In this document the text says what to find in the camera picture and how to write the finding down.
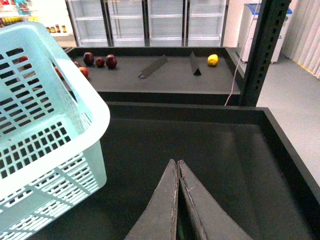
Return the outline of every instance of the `gray floor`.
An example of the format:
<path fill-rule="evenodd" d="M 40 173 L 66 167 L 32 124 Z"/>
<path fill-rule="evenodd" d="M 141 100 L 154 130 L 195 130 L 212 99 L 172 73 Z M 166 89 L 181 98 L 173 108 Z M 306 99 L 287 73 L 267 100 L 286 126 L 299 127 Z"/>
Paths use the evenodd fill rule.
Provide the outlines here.
<path fill-rule="evenodd" d="M 271 110 L 320 185 L 320 80 L 281 55 L 269 67 L 257 107 Z"/>

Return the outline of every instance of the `black tray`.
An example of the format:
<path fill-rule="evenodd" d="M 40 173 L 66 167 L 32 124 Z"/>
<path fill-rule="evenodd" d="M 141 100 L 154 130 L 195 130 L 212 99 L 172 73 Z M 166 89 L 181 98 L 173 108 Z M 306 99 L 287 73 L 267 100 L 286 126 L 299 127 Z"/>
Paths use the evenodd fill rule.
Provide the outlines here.
<path fill-rule="evenodd" d="M 106 185 L 31 239 L 124 239 L 169 159 L 184 159 L 253 239 L 319 239 L 319 187 L 267 108 L 108 106 Z"/>
<path fill-rule="evenodd" d="M 194 52 L 201 72 L 195 76 L 189 56 Z M 89 67 L 89 82 L 105 101 L 224 105 L 231 92 L 236 65 L 224 47 L 76 47 L 66 51 L 82 66 L 83 55 L 91 52 L 95 57 L 114 54 L 117 67 Z M 219 56 L 216 67 L 210 67 L 207 58 Z M 146 79 L 141 71 L 160 56 L 168 62 Z M 229 105 L 238 105 L 240 90 L 235 84 Z"/>

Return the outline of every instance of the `white wall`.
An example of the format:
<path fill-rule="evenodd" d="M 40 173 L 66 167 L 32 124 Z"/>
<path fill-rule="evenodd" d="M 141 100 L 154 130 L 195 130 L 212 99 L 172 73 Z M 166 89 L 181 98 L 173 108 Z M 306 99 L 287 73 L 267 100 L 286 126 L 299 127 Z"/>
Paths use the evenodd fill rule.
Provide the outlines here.
<path fill-rule="evenodd" d="M 292 0 L 290 9 L 294 11 L 299 0 Z M 224 47 L 236 47 L 238 42 L 239 30 L 241 25 L 244 4 L 258 3 L 259 0 L 229 0 L 229 9 L 227 13 Z"/>

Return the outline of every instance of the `metal post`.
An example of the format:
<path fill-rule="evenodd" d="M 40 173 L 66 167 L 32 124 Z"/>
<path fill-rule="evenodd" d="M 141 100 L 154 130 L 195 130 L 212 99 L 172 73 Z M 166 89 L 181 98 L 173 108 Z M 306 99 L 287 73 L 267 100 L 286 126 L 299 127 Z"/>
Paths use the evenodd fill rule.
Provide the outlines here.
<path fill-rule="evenodd" d="M 189 38 L 189 18 L 190 18 L 190 0 L 183 0 L 182 5 L 182 47 L 188 46 Z"/>
<path fill-rule="evenodd" d="M 229 10 L 229 0 L 226 0 L 226 1 L 225 1 L 225 11 L 224 11 L 224 18 L 223 18 L 223 26 L 222 26 L 220 47 L 223 47 L 223 46 L 224 46 L 228 10 Z"/>
<path fill-rule="evenodd" d="M 102 7 L 102 15 L 103 15 L 103 21 L 104 21 L 104 27 L 105 27 L 106 40 L 108 42 L 108 46 L 113 47 L 114 37 L 113 37 L 111 21 L 110 21 L 108 0 L 100 0 L 100 3 Z"/>
<path fill-rule="evenodd" d="M 66 5 L 66 10 L 68 11 L 71 27 L 72 27 L 72 30 L 73 30 L 75 44 L 76 44 L 77 47 L 79 47 L 77 31 L 76 31 L 75 23 L 74 23 L 74 20 L 73 20 L 73 17 L 72 17 L 73 15 L 71 14 L 70 3 L 68 2 L 68 0 L 65 0 L 65 5 Z"/>
<path fill-rule="evenodd" d="M 144 46 L 150 47 L 148 0 L 142 0 L 141 3 L 142 3 Z"/>
<path fill-rule="evenodd" d="M 244 79 L 237 82 L 240 106 L 255 107 L 291 0 L 262 0 Z"/>

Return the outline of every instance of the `refrigerator door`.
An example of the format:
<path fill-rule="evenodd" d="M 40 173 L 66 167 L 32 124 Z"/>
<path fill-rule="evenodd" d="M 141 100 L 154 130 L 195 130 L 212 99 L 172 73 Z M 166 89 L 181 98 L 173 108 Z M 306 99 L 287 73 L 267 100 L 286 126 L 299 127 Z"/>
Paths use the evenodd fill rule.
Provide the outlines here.
<path fill-rule="evenodd" d="M 108 47 L 100 0 L 68 0 L 75 38 L 79 47 Z"/>
<path fill-rule="evenodd" d="M 145 46 L 141 0 L 108 0 L 107 11 L 115 47 Z"/>
<path fill-rule="evenodd" d="M 181 47 L 183 0 L 148 0 L 151 47 Z"/>
<path fill-rule="evenodd" d="M 189 0 L 188 46 L 220 47 L 226 0 Z"/>

